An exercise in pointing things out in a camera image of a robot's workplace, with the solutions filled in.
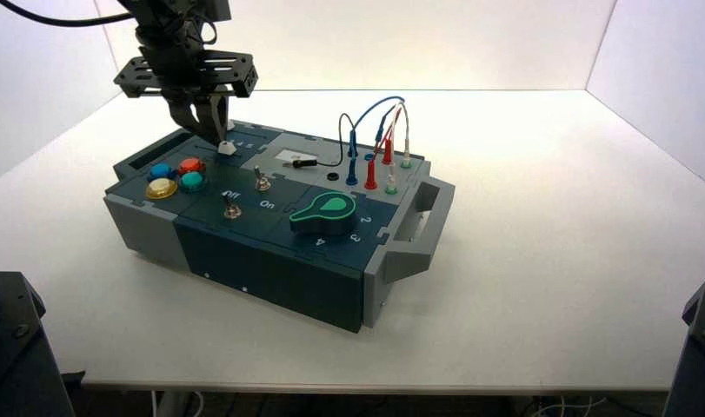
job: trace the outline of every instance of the white wall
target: white wall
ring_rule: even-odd
[[[614,2],[231,0],[212,48],[253,54],[258,89],[584,89]],[[120,66],[134,27],[107,28]]]
[[[705,0],[619,0],[588,91],[705,180]]]
[[[97,14],[83,0],[17,4],[53,17]],[[115,74],[103,29],[44,26],[0,6],[0,175],[115,96]]]

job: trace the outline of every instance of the white wire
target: white wire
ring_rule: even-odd
[[[155,391],[150,391],[150,397],[152,397],[152,417],[157,417],[157,394]]]
[[[592,408],[592,406],[593,406],[593,397],[589,397],[588,402],[589,402],[588,409],[585,410],[585,414],[583,414],[582,417],[588,417],[588,414],[590,414],[590,408]]]
[[[535,411],[533,414],[531,414],[529,417],[538,417],[538,416],[541,415],[543,412],[545,412],[545,411],[547,411],[547,410],[551,410],[552,408],[557,408],[557,407],[562,407],[562,408],[592,408],[592,407],[597,406],[598,404],[602,404],[603,402],[605,402],[605,400],[606,400],[606,399],[603,398],[602,400],[599,400],[599,401],[596,401],[596,402],[592,402],[592,401],[591,401],[589,404],[567,404],[567,405],[554,404],[554,405],[546,406],[546,407],[544,407],[544,408],[540,408],[540,409],[536,410],[536,411]]]
[[[198,417],[203,411],[203,395],[201,395],[201,393],[199,393],[198,391],[194,391],[193,394],[196,394],[196,396],[198,396],[198,409],[193,414],[193,417]]]
[[[401,102],[403,108],[403,117],[406,119],[406,142],[403,150],[409,152],[409,111],[406,109],[406,103]]]

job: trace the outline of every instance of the green knob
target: green knob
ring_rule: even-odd
[[[290,215],[290,229],[305,235],[345,235],[355,228],[356,210],[357,203],[351,196],[335,191],[323,193]]]

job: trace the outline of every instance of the small label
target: small label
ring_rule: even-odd
[[[228,189],[228,190],[224,191],[222,193],[222,195],[231,199],[231,200],[236,200],[240,194]]]

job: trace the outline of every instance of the white table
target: white table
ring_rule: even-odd
[[[256,92],[229,110],[335,137],[338,112],[385,95]],[[457,190],[430,271],[396,284],[375,328],[124,247],[103,190],[175,128],[157,98],[119,96],[0,177],[0,269],[32,282],[58,365],[91,387],[667,389],[705,280],[705,183],[582,91],[404,95],[412,151]]]

